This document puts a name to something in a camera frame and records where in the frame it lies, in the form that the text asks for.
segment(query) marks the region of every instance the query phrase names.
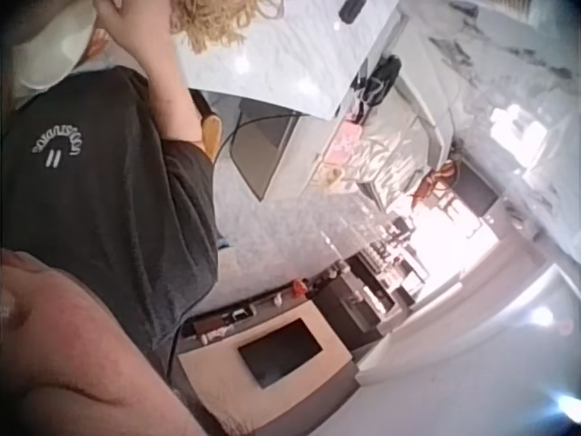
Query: black cable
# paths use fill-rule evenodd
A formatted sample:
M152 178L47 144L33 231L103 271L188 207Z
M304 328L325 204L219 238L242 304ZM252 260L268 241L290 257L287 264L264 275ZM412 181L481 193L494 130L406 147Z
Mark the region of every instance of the black cable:
M303 116L306 116L305 114L280 114L280 115L269 115L269 116L262 116L260 118L255 118L253 120L250 121L246 121L242 124L240 124L240 120L241 118L239 118L238 120L238 125L234 128L234 130L231 132L231 134L229 134L226 139L224 140L224 142L222 143L222 145L220 146L220 150L218 150L218 153L216 154L216 162L218 162L218 158L220 157L220 154L222 153L222 149L230 142L230 140L232 138L234 138L236 136L236 134L243 128L246 127L247 125L250 124L254 124L254 123L258 123L259 121L266 121L266 120L275 120L275 119L279 119L279 118L301 118Z

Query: dark gray t-shirt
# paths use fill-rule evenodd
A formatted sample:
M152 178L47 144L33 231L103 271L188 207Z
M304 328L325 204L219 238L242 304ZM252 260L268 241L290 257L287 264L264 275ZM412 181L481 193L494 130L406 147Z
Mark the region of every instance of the dark gray t-shirt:
M2 246L74 275L147 352L216 282L212 163L160 138L138 74L69 77L3 139Z

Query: logo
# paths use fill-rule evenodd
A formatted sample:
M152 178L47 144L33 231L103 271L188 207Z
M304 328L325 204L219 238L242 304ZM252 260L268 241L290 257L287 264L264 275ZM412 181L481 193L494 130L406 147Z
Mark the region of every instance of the logo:
M83 136L79 132L79 129L72 125L56 125L55 127L48 129L36 141L36 144L33 147L33 153L42 153L46 146L56 137L68 138L70 144L70 156L77 156L81 153ZM46 168L58 168L62 157L62 150L49 150L48 155L46 156Z

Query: marble countertop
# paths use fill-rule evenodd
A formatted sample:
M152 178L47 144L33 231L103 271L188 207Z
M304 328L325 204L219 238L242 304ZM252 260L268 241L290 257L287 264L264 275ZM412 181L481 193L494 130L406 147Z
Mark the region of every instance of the marble countertop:
M241 45L195 54L178 36L182 68L191 88L331 119L397 3L368 0L345 25L344 0L286 0L284 18L257 18Z

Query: person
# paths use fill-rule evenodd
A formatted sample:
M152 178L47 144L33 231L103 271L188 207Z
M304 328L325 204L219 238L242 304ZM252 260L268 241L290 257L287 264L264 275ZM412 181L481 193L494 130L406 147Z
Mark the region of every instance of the person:
M11 119L0 382L42 434L198 434L143 356L216 282L212 162L170 0L94 6L148 81L69 76Z

